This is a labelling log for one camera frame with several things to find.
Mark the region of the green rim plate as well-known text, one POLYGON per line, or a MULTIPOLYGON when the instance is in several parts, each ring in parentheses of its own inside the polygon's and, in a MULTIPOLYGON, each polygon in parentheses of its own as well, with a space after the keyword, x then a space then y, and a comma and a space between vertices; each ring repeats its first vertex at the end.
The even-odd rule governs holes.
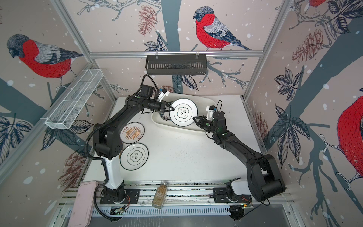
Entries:
POLYGON ((169 112, 164 112, 164 113, 159 113, 160 117, 162 118, 162 120, 167 121, 167 122, 171 122, 171 118, 170 118, 170 114, 169 112))

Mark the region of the white flower plate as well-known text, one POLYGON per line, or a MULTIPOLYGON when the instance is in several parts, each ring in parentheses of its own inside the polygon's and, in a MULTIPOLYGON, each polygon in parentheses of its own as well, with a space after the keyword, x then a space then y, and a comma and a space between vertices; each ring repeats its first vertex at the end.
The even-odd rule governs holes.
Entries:
POLYGON ((187 127, 194 123, 193 118, 198 115, 196 104, 187 98, 180 98, 172 103, 171 121, 180 127, 187 127))
POLYGON ((121 167, 128 171, 134 171, 144 166, 149 157, 146 145, 134 143, 127 146, 120 156, 121 167))

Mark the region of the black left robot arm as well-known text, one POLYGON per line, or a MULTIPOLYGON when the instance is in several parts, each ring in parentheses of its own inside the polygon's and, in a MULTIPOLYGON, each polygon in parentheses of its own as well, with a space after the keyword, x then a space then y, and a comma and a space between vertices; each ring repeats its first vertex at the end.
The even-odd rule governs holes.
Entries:
POLYGON ((103 204, 107 202, 122 202, 126 197, 124 189, 124 180, 121 177, 118 156, 123 150, 123 142, 121 139, 122 129, 129 121, 145 108, 154 112, 163 113, 169 108, 163 100, 170 92, 162 89, 156 92, 152 98, 155 88, 148 85, 141 85, 139 90, 125 99, 125 106, 117 112, 112 118, 103 124, 94 125, 93 131, 89 134, 85 147, 88 147, 89 141, 93 142, 93 150, 96 151, 96 157, 85 151, 87 157, 91 160, 101 161, 103 165, 105 180, 102 184, 102 195, 105 199, 101 201, 103 204))

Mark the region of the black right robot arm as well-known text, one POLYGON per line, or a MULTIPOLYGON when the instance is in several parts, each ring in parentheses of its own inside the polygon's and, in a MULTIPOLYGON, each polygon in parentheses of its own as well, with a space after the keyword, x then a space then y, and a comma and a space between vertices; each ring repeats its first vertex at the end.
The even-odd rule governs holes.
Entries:
POLYGON ((261 154, 241 142, 227 129, 224 112, 214 112, 212 119, 206 116, 193 117, 196 125, 212 133, 214 143, 237 157, 247 169, 247 185, 257 201, 263 202, 285 192, 285 183, 272 155, 261 154))

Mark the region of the white plastic bin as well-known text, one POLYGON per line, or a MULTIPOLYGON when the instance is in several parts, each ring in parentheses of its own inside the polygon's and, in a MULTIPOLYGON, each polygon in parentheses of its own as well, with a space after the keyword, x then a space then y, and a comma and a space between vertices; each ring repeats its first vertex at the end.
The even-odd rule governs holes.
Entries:
MULTIPOLYGON (((207 106, 215 106, 216 102, 212 99, 201 97, 201 96, 191 96, 191 95, 183 95, 183 94, 175 94, 171 93, 169 96, 165 97, 163 100, 167 102, 176 101, 179 98, 187 98, 193 101, 196 104, 198 109, 198 116, 204 115, 207 116, 207 106)), ((159 128, 163 128, 170 131, 183 132, 188 134, 201 134, 205 131, 199 128, 195 122, 193 122, 190 126, 177 126, 172 121, 163 120, 159 113, 153 113, 151 115, 151 121, 159 128)))

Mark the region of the sunburst plate left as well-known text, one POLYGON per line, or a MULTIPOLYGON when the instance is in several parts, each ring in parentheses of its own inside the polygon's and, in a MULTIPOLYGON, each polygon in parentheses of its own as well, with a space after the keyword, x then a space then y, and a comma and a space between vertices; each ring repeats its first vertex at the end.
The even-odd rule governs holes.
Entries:
POLYGON ((141 123, 132 122, 123 127, 120 138, 123 143, 133 144, 141 140, 144 134, 144 126, 141 123))

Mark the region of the spice jar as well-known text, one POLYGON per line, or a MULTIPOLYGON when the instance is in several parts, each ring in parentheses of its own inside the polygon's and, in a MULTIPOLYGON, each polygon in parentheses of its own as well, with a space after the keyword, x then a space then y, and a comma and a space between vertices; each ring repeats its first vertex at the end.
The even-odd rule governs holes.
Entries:
POLYGON ((168 184, 166 182, 161 182, 154 195, 152 206, 157 209, 162 209, 164 201, 167 195, 168 184))

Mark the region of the black wall basket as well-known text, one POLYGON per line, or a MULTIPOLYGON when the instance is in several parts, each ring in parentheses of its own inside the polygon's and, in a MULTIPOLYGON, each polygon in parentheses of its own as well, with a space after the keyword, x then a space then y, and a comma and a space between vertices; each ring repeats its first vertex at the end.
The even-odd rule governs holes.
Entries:
POLYGON ((149 55, 146 58, 148 75, 205 75, 208 71, 207 57, 201 54, 149 55))

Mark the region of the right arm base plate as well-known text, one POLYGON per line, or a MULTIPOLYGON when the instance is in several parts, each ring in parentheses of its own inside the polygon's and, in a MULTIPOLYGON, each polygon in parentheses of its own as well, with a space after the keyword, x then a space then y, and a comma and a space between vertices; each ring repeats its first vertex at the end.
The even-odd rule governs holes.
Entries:
POLYGON ((209 194, 209 198, 213 199, 215 203, 252 203, 251 195, 237 195, 229 187, 213 188, 213 193, 209 194))

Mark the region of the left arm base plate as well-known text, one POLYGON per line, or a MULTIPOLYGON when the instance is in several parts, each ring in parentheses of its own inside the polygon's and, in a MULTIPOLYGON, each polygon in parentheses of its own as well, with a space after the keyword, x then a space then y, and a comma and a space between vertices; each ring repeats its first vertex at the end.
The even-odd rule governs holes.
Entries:
POLYGON ((100 204, 119 205, 119 204, 137 204, 139 200, 140 189, 104 189, 101 194, 100 204))

